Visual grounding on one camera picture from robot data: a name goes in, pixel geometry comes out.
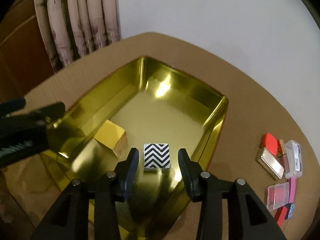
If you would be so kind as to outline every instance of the black clamp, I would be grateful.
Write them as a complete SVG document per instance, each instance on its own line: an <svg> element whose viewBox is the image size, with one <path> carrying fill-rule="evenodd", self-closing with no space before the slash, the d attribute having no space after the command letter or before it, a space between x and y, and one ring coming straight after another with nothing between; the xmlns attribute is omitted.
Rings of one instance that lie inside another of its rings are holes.
<svg viewBox="0 0 320 240"><path fill-rule="evenodd" d="M178 153L188 196L202 202L196 240L222 239L222 199L228 200L229 240L286 240L265 205L244 179L218 179L190 160L186 149Z"/></svg>
<svg viewBox="0 0 320 240"><path fill-rule="evenodd" d="M9 116L25 104L24 98L0 104L0 168L47 150L47 125L65 112L65 105L59 102L28 114Z"/></svg>
<svg viewBox="0 0 320 240"><path fill-rule="evenodd" d="M89 200L94 199L96 240L121 240L115 201L128 200L134 185L139 151L132 148L119 162L93 183L72 180L38 225L31 240L87 240Z"/></svg>

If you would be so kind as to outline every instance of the zigzag pattern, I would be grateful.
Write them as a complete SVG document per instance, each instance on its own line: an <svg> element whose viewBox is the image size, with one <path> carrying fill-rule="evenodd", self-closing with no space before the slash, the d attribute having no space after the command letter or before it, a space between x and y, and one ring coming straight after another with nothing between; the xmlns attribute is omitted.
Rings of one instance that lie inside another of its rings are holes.
<svg viewBox="0 0 320 240"><path fill-rule="evenodd" d="M148 143L143 145L145 169L169 169L171 167L169 144Z"/></svg>

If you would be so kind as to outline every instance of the clear plastic box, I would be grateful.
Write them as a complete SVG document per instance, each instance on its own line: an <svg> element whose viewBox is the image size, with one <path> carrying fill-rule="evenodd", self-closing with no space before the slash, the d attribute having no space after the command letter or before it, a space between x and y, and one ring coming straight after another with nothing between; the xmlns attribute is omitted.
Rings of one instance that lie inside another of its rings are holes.
<svg viewBox="0 0 320 240"><path fill-rule="evenodd" d="M267 209L278 209L289 203L289 182L275 184L267 188Z"/></svg>
<svg viewBox="0 0 320 240"><path fill-rule="evenodd" d="M300 144L290 140L285 145L287 155L284 155L284 176L286 179L299 178L302 176L302 158Z"/></svg>

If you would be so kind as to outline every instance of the white wall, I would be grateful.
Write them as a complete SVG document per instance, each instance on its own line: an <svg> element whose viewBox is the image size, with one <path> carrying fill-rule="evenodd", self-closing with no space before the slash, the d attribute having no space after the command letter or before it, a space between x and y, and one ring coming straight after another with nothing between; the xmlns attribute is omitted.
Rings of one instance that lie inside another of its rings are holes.
<svg viewBox="0 0 320 240"><path fill-rule="evenodd" d="M301 0L119 0L122 38L168 34L233 64L291 114L320 160L320 31Z"/></svg>

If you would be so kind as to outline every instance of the pink item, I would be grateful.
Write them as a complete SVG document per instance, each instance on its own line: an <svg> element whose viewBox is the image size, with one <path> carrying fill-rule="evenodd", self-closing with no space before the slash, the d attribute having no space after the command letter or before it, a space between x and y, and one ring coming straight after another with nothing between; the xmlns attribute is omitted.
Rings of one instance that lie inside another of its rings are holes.
<svg viewBox="0 0 320 240"><path fill-rule="evenodd" d="M267 188L267 208L278 209L289 202L289 183L271 185Z"/></svg>
<svg viewBox="0 0 320 240"><path fill-rule="evenodd" d="M289 203L293 203L294 195L296 193L296 179L287 179L287 182L289 182Z"/></svg>

